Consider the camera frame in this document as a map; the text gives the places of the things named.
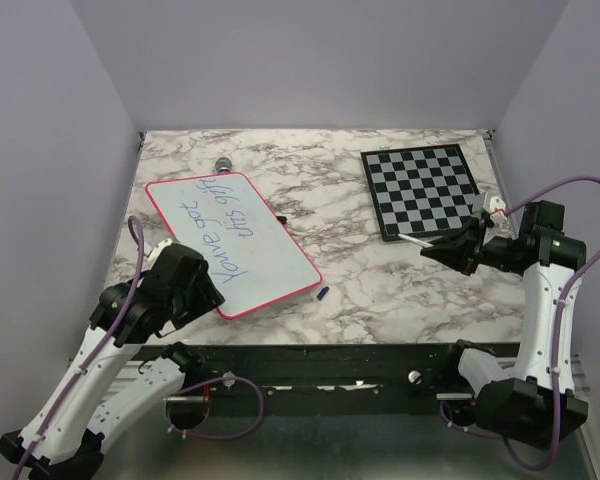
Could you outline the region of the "blue marker cap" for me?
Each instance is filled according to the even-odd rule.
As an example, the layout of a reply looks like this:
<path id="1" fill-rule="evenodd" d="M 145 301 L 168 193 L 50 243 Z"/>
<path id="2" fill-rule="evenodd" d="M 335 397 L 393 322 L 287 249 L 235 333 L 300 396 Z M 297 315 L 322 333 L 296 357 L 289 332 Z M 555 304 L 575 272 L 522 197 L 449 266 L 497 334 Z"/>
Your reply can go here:
<path id="1" fill-rule="evenodd" d="M 323 287 L 317 295 L 317 299 L 319 301 L 323 300 L 326 294 L 329 292 L 330 288 L 328 286 Z"/>

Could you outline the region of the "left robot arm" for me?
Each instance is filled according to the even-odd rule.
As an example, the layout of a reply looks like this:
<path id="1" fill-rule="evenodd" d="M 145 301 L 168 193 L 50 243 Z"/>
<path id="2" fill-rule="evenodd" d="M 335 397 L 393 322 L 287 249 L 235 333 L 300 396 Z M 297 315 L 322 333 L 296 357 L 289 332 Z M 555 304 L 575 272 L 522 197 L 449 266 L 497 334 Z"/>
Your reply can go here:
<path id="1" fill-rule="evenodd" d="M 91 479 L 120 435 L 164 397 L 194 393 L 202 380 L 194 357 L 176 342 L 145 374 L 104 396 L 126 364 L 166 323 L 182 328 L 219 307 L 209 264 L 179 244 L 165 247 L 147 271 L 105 289 L 82 344 L 56 390 L 23 429 L 0 438 L 0 454 L 32 479 Z"/>

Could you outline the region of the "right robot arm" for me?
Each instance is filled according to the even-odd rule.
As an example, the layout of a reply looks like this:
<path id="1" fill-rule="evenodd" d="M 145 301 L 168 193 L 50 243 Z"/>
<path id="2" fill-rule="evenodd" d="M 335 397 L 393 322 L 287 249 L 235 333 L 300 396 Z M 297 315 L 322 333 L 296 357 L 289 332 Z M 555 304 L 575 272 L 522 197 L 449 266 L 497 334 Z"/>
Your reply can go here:
<path id="1" fill-rule="evenodd" d="M 498 196 L 477 196 L 463 226 L 432 241 L 422 254 L 464 275 L 485 265 L 522 277 L 525 308 L 517 357 L 504 368 L 491 348 L 459 340 L 448 350 L 440 379 L 454 392 L 471 387 L 479 428 L 547 449 L 588 417 L 587 403 L 574 396 L 570 363 L 573 305 L 581 285 L 572 277 L 585 264 L 586 245 L 565 236 L 559 204 L 528 204 L 515 238 L 498 233 L 504 210 Z"/>

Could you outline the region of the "pink framed whiteboard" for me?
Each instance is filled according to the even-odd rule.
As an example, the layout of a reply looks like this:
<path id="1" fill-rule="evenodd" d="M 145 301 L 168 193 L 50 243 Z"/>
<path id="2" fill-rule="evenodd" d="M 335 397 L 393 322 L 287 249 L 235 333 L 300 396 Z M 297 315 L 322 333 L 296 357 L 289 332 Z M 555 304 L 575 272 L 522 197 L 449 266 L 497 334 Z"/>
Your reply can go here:
<path id="1" fill-rule="evenodd" d="M 323 276 L 240 172 L 150 182 L 145 192 L 179 243 L 201 253 L 234 320 L 319 285 Z"/>

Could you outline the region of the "blue whiteboard marker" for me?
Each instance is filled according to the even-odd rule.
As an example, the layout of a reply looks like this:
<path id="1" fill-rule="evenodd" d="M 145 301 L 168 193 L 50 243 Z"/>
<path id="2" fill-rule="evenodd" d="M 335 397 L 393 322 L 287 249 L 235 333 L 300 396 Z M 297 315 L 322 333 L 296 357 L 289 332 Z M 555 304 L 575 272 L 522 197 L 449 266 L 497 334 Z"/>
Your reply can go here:
<path id="1" fill-rule="evenodd" d="M 431 248 L 431 247 L 433 247 L 433 245 L 431 243 L 423 241 L 423 240 L 420 240 L 418 238 L 414 238 L 414 237 L 409 236 L 409 235 L 398 234 L 397 237 L 400 238 L 401 240 L 413 243 L 413 244 L 415 244 L 415 245 L 417 245 L 417 246 L 419 246 L 421 248 Z"/>

